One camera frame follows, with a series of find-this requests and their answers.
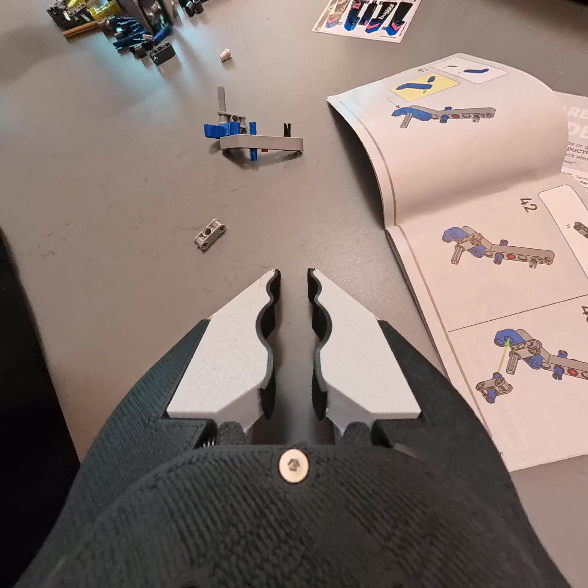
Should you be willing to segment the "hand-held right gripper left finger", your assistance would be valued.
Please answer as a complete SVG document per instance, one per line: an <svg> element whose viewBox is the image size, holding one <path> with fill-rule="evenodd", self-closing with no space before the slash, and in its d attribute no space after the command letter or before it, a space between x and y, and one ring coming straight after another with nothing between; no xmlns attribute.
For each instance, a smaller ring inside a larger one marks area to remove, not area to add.
<svg viewBox="0 0 588 588"><path fill-rule="evenodd" d="M166 408L168 417L238 423L245 433L275 408L274 352L281 272L272 269L207 321Z"/></svg>

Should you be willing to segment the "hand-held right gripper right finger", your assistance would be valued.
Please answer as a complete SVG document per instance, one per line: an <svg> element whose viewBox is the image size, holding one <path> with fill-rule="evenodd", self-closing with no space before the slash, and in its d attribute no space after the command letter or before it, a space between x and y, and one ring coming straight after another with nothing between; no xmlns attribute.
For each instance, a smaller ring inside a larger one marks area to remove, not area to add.
<svg viewBox="0 0 588 588"><path fill-rule="evenodd" d="M421 408L378 318L315 268L307 270L313 353L312 404L335 435L353 423L412 420Z"/></svg>

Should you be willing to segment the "grey lego connector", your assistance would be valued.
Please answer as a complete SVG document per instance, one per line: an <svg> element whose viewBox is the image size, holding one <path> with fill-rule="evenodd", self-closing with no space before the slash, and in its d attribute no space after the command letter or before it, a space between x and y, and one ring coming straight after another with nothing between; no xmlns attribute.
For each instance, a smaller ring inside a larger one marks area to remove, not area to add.
<svg viewBox="0 0 588 588"><path fill-rule="evenodd" d="M194 244L202 252L210 247L226 233L226 225L219 219L212 219L194 238Z"/></svg>

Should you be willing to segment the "grey blue lego subassembly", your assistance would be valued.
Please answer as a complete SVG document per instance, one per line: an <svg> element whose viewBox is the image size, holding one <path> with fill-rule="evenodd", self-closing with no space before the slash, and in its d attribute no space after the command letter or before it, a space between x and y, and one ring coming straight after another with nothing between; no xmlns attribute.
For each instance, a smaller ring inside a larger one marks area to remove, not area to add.
<svg viewBox="0 0 588 588"><path fill-rule="evenodd" d="M246 149L252 162L258 161L259 151L303 153L303 139L292 136L290 123L283 124L282 136L259 135L255 122L227 111L223 86L217 87L217 117L217 123L203 125L203 133L205 138L218 141L223 151Z"/></svg>

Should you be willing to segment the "pile of lego pieces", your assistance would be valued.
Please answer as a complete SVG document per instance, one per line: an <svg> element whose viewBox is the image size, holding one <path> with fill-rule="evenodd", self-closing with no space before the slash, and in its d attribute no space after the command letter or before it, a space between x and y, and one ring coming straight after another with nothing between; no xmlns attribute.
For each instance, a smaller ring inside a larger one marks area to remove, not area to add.
<svg viewBox="0 0 588 588"><path fill-rule="evenodd" d="M168 41L179 19L177 1L53 1L47 14L66 39L101 30L117 53L160 67L176 56Z"/></svg>

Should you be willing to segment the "lego instruction booklet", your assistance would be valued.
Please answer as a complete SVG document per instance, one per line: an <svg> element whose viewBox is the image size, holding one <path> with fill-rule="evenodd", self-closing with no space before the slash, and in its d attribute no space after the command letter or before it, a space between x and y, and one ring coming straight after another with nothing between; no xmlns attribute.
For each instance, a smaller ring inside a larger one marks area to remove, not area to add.
<svg viewBox="0 0 588 588"><path fill-rule="evenodd" d="M561 96L455 54L327 98L445 372L517 471L587 455L587 192Z"/></svg>

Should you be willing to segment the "lego sticker sheet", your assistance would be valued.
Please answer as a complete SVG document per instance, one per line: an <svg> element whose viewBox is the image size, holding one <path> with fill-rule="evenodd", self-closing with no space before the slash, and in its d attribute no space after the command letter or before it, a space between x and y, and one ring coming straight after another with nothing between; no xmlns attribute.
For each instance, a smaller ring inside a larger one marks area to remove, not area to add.
<svg viewBox="0 0 588 588"><path fill-rule="evenodd" d="M400 43L421 1L330 1L313 32Z"/></svg>

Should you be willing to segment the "person in black sleeve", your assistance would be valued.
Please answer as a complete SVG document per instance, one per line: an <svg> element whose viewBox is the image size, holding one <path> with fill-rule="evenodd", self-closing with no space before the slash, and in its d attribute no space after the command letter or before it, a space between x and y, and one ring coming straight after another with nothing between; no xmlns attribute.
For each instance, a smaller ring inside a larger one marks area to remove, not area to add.
<svg viewBox="0 0 588 588"><path fill-rule="evenodd" d="M1 235L1 587L54 527L79 469L26 293Z"/></svg>

